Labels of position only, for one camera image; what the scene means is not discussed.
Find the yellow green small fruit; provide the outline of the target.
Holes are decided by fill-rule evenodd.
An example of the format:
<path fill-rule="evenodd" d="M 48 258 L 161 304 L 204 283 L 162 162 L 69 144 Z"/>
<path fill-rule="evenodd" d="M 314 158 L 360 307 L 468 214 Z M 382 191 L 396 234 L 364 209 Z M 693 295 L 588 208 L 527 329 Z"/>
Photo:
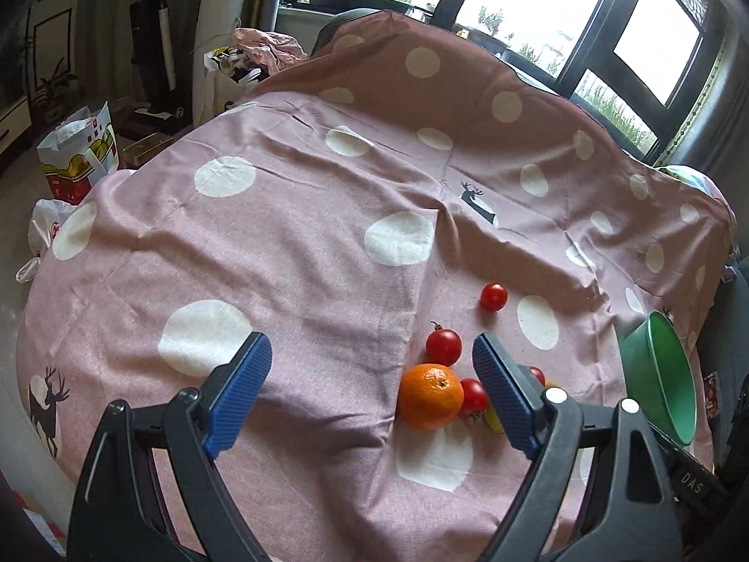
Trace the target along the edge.
<path fill-rule="evenodd" d="M 499 420 L 499 416 L 494 410 L 494 408 L 492 408 L 492 406 L 489 406 L 485 410 L 483 418 L 484 418 L 485 424 L 487 424 L 487 427 L 490 430 L 492 430 L 493 433 L 496 433 L 496 434 L 504 433 L 503 425 L 501 424 Z"/>

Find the large orange mandarin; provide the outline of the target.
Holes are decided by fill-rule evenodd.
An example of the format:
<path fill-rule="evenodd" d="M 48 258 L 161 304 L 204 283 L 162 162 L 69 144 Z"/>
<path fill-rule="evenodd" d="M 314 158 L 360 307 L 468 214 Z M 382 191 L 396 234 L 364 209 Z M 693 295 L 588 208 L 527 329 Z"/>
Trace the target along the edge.
<path fill-rule="evenodd" d="M 423 363 L 405 370 L 397 395 L 397 416 L 412 429 L 444 428 L 460 413 L 465 393 L 451 368 Z"/>

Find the black upright vacuum cleaner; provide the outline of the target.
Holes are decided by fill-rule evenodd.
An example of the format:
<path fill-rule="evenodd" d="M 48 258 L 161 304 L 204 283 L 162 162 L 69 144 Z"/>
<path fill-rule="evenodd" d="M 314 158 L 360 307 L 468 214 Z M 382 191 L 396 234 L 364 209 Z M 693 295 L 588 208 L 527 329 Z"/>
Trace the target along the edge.
<path fill-rule="evenodd" d="M 140 74 L 152 114 L 184 117 L 184 99 L 176 83 L 169 7 L 166 0 L 140 0 L 130 5 L 132 64 Z"/>

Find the red cherry tomato with stem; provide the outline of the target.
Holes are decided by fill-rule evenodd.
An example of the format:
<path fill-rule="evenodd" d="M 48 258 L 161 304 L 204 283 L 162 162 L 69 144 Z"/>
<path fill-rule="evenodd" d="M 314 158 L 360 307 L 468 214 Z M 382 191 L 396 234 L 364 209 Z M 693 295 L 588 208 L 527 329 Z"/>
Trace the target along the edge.
<path fill-rule="evenodd" d="M 462 340 L 455 330 L 433 321 L 433 331 L 425 340 L 424 353 L 429 363 L 452 367 L 462 354 Z"/>

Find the red yellow paper shopping bag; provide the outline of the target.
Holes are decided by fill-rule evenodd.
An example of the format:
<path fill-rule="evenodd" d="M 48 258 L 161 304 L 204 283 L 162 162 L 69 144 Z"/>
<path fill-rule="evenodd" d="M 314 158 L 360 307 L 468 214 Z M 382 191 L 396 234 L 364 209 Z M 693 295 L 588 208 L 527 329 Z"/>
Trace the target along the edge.
<path fill-rule="evenodd" d="M 121 168 L 109 104 L 71 114 L 37 146 L 52 197 L 77 206 L 98 181 Z"/>

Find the white plastic bag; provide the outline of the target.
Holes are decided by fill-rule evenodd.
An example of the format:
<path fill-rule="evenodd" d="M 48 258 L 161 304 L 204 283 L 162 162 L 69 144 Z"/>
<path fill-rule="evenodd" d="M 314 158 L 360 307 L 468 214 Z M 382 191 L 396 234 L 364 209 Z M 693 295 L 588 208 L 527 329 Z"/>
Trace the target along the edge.
<path fill-rule="evenodd" d="M 15 280 L 19 284 L 33 281 L 42 258 L 50 250 L 57 232 L 75 211 L 75 206 L 58 199 L 39 199 L 34 204 L 28 226 L 28 243 L 32 257 L 15 274 Z"/>

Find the green plastic bowl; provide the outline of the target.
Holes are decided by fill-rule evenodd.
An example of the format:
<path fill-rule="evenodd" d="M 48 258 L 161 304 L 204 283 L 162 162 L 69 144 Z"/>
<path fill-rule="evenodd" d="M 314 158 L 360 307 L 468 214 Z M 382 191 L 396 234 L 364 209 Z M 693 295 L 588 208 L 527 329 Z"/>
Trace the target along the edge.
<path fill-rule="evenodd" d="M 682 447 L 697 430 L 697 394 L 690 363 L 669 318 L 650 312 L 619 340 L 626 391 L 646 419 Z"/>

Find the black planter box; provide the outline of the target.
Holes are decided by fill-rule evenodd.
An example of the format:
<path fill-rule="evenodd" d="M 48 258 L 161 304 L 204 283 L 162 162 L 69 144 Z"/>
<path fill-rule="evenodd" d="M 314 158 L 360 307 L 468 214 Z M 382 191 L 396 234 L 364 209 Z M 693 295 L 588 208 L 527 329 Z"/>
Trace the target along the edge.
<path fill-rule="evenodd" d="M 314 9 L 330 14 L 344 13 L 361 7 L 374 10 L 392 10 L 392 12 L 405 14 L 411 8 L 409 3 L 401 3 L 397 0 L 308 0 L 308 3 Z"/>

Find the white bag with items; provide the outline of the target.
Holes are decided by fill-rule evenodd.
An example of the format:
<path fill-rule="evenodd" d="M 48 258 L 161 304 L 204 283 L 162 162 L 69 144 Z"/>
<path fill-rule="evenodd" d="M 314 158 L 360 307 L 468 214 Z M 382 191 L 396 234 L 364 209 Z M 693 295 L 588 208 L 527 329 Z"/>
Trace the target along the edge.
<path fill-rule="evenodd" d="M 231 109 L 268 76 L 267 68 L 251 61 L 239 47 L 218 47 L 206 52 L 198 85 L 200 97 L 194 109 L 198 122 L 208 122 Z"/>

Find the pink polka dot tablecloth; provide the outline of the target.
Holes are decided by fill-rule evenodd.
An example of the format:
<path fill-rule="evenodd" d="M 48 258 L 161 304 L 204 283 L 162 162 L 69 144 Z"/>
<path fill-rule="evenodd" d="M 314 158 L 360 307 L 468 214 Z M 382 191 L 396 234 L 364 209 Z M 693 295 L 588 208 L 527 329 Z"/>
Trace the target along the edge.
<path fill-rule="evenodd" d="M 66 476 L 112 399 L 165 402 L 249 333 L 273 365 L 218 467 L 281 561 L 472 561 L 527 461 L 481 422 L 396 416 L 432 322 L 492 331 L 580 402 L 626 393 L 653 311 L 693 345 L 733 241 L 721 199 L 624 153 L 573 103 L 396 14 L 342 26 L 136 171 L 53 240 L 16 345 Z M 492 281 L 499 312 L 480 306 Z"/>

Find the black window frame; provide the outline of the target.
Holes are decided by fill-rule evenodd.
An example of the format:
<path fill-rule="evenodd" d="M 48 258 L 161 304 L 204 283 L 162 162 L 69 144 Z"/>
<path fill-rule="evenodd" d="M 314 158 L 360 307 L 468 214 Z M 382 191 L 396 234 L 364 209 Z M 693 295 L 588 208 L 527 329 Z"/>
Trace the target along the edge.
<path fill-rule="evenodd" d="M 397 1 L 580 105 L 646 163 L 687 129 L 726 32 L 719 0 Z"/>

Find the pink crumpled cloth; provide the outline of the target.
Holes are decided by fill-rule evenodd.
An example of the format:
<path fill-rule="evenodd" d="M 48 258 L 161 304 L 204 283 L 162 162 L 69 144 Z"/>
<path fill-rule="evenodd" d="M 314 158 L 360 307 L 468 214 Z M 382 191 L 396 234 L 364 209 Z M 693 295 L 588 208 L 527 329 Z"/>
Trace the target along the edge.
<path fill-rule="evenodd" d="M 232 43 L 239 47 L 253 64 L 264 67 L 269 75 L 278 74 L 308 59 L 300 42 L 284 33 L 264 32 L 256 28 L 236 28 L 232 32 Z"/>

